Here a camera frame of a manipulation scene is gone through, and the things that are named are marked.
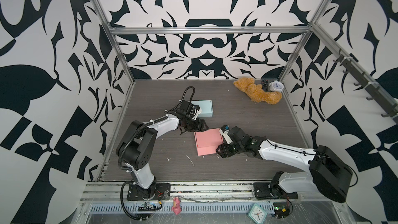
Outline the light blue paper box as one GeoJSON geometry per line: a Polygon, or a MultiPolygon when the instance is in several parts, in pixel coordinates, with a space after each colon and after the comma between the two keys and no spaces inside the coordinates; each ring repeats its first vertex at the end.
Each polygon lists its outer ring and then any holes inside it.
{"type": "Polygon", "coordinates": [[[199,118],[212,117],[213,107],[212,100],[199,100],[192,101],[193,105],[198,105],[201,109],[201,113],[198,115],[199,118]]]}

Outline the pink paper box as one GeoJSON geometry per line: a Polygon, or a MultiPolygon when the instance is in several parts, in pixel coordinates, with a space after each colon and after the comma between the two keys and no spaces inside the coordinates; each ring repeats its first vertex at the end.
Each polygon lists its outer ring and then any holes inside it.
{"type": "Polygon", "coordinates": [[[223,144],[223,137],[220,133],[220,129],[195,132],[194,137],[198,156],[215,154],[218,146],[223,144]]]}

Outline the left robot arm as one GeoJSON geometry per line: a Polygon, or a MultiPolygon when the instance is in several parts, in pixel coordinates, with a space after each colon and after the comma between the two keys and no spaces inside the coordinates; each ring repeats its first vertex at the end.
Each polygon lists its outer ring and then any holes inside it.
{"type": "Polygon", "coordinates": [[[147,122],[133,121],[116,150],[119,169],[132,174],[141,189],[151,188],[155,184],[155,176],[151,172],[149,160],[155,141],[175,130],[180,130],[181,134],[207,131],[206,122],[199,117],[201,113],[199,105],[180,100],[176,107],[165,111],[160,118],[147,122]]]}

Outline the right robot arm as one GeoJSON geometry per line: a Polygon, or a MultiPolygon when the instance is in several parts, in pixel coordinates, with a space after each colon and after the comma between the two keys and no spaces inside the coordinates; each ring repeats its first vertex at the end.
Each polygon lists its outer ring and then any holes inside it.
{"type": "Polygon", "coordinates": [[[297,199],[300,192],[315,192],[334,202],[346,201],[355,173],[330,148],[288,146],[266,137],[249,136],[242,129],[228,125],[221,127],[220,134],[223,143],[216,153],[222,158],[243,153],[300,169],[296,173],[276,172],[269,183],[254,183],[256,199],[297,199]]]}

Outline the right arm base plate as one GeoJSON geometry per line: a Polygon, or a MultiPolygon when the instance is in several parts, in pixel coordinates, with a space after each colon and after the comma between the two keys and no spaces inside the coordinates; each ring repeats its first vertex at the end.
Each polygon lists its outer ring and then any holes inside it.
{"type": "Polygon", "coordinates": [[[258,200],[298,199],[298,193],[287,193],[274,183],[254,183],[254,195],[258,200]]]}

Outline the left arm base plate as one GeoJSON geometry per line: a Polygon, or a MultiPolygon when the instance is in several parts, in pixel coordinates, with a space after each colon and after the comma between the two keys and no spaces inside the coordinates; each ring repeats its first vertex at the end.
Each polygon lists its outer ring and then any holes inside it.
{"type": "Polygon", "coordinates": [[[126,199],[128,201],[157,200],[159,195],[167,195],[170,190],[171,184],[169,183],[153,183],[148,189],[139,185],[129,185],[126,199]]]}

